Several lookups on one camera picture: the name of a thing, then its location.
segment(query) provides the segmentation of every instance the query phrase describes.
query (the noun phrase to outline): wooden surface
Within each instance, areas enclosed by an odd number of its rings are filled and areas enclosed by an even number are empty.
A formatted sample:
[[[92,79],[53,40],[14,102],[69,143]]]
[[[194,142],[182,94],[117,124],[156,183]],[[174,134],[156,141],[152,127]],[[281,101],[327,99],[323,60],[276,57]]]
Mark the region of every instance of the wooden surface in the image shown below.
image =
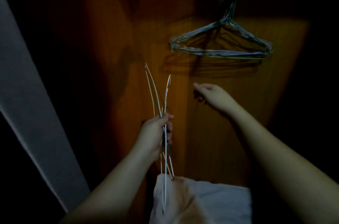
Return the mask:
[[[290,8],[284,10],[287,0],[238,0],[235,21],[274,45],[273,54],[261,64],[190,56],[168,49],[171,38],[215,19],[217,0],[22,1],[62,45],[50,53],[61,62],[57,71],[69,82],[72,102],[79,109],[78,125],[89,137],[102,176],[129,152],[143,121],[153,116],[146,62],[163,98],[167,77],[172,75],[167,105],[175,115],[171,148],[174,173],[214,183],[248,185],[250,162],[235,132],[226,119],[194,100],[192,84],[222,86],[267,125],[309,29],[305,18]],[[271,10],[264,5],[268,1]],[[31,51],[33,58],[42,57]],[[36,64],[48,73],[46,62]],[[65,91],[58,93],[69,100]],[[52,92],[51,98],[57,105],[60,98],[53,97]],[[58,114],[65,119],[67,130],[71,120],[66,112],[64,107]]]

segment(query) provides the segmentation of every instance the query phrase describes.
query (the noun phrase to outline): white cloth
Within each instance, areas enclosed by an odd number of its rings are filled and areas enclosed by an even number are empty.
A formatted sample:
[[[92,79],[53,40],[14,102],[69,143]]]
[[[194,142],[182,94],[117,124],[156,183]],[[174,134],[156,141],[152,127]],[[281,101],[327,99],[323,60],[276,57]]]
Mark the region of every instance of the white cloth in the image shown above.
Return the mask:
[[[252,200],[246,187],[212,184],[167,175],[167,202],[162,213],[161,180],[157,177],[150,224],[250,224]]]

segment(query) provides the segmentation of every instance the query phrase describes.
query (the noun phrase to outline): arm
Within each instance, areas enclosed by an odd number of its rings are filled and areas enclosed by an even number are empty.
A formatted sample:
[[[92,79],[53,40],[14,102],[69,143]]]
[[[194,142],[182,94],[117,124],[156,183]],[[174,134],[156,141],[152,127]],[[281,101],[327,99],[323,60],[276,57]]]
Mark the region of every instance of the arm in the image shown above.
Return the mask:
[[[147,170],[159,158],[162,144],[162,127],[172,131],[168,120],[174,116],[165,113],[145,122],[130,153],[108,174],[91,194],[61,223],[111,223],[126,215],[139,190]],[[171,133],[167,134],[171,142]]]
[[[221,87],[194,84],[216,110],[228,115],[279,195],[305,223],[339,223],[339,186],[256,121]]]

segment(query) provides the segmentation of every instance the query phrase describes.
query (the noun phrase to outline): person's left hand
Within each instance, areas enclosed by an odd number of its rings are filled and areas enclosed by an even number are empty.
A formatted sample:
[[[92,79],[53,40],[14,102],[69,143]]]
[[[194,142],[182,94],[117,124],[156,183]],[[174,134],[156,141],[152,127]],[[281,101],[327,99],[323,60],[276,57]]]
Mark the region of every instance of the person's left hand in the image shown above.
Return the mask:
[[[171,132],[173,130],[173,124],[168,122],[172,119],[174,119],[173,115],[164,113],[161,119],[159,118],[159,115],[157,115],[142,125],[134,148],[138,152],[141,152],[145,156],[149,157],[152,163],[159,158],[162,146],[162,128],[165,126],[165,124],[167,128],[167,141],[169,144],[172,144]]]

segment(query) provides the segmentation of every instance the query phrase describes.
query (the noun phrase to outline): hanging wire hanger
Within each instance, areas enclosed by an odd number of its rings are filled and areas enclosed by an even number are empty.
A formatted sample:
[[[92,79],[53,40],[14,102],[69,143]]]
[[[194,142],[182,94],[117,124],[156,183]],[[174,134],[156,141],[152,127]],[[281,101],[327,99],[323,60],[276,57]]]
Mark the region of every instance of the hanging wire hanger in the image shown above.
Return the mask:
[[[199,28],[194,31],[185,33],[179,37],[173,38],[169,45],[172,52],[190,53],[195,55],[206,55],[211,57],[222,57],[229,59],[264,59],[266,55],[273,52],[273,45],[263,39],[255,37],[252,33],[239,26],[233,21],[233,15],[235,10],[236,0],[219,0],[219,7],[223,12],[223,16],[219,21],[213,22],[207,26]],[[252,52],[244,51],[231,51],[231,50],[208,50],[201,48],[194,48],[187,46],[189,40],[197,38],[207,32],[214,29],[220,31],[220,28],[224,28],[231,31],[236,36],[239,36],[251,43],[254,43],[262,48],[262,50],[254,50]]]
[[[164,102],[163,107],[160,110],[160,103],[159,103],[157,87],[156,87],[155,82],[153,80],[152,74],[150,73],[150,69],[148,68],[146,63],[145,63],[145,70],[146,70],[146,77],[147,77],[148,86],[150,88],[150,96],[152,98],[153,115],[155,116],[155,108],[154,108],[154,100],[153,100],[153,96],[154,96],[154,98],[156,97],[156,99],[157,99],[156,103],[157,103],[158,113],[159,113],[159,117],[161,118],[163,110],[164,110],[164,113],[165,113],[166,108],[167,108],[167,93],[168,93],[168,85],[171,84],[171,75],[168,76],[166,91],[165,91],[165,102]],[[168,170],[168,173],[169,173],[169,177],[171,178],[172,181],[174,180],[174,171],[173,171],[173,166],[172,166],[171,154],[169,152],[170,148],[169,148],[168,142],[167,142],[167,127],[166,127],[166,125],[163,127],[162,131],[163,131],[163,145],[165,147],[165,153],[164,152],[160,153],[160,171],[161,171],[160,180],[161,180],[162,213],[164,214],[165,210],[166,210],[167,170]],[[169,163],[171,165],[172,173],[171,173],[170,168],[167,164],[167,152],[168,152],[168,158],[169,158]],[[163,174],[162,174],[162,157],[165,158],[165,175],[164,175],[164,177],[163,177]],[[163,178],[165,178],[165,182],[164,182],[165,188],[164,189],[163,189],[163,181],[162,181]]]

